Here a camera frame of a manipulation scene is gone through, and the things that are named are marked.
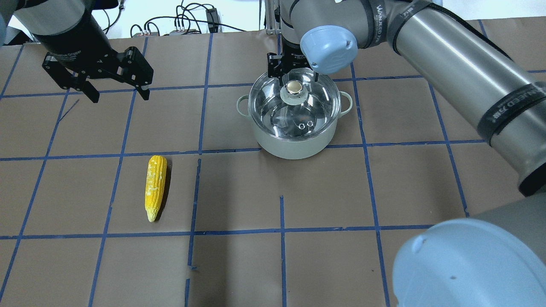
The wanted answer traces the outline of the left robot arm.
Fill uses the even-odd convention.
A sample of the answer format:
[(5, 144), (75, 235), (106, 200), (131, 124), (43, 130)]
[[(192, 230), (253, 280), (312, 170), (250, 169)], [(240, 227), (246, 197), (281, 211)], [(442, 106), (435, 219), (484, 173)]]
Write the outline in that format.
[(91, 81), (110, 78), (149, 99), (152, 66), (137, 47), (113, 49), (84, 0), (3, 0), (2, 40), (12, 16), (45, 47), (42, 68), (60, 88), (79, 91), (97, 103), (100, 94)]

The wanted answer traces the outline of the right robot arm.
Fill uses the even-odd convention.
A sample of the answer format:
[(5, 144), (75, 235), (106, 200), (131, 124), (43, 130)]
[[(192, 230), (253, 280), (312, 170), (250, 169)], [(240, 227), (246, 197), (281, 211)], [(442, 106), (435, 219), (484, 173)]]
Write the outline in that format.
[(519, 175), (522, 200), (438, 223), (397, 252), (400, 307), (545, 305), (545, 83), (440, 0), (267, 0), (269, 73), (328, 75), (389, 43)]

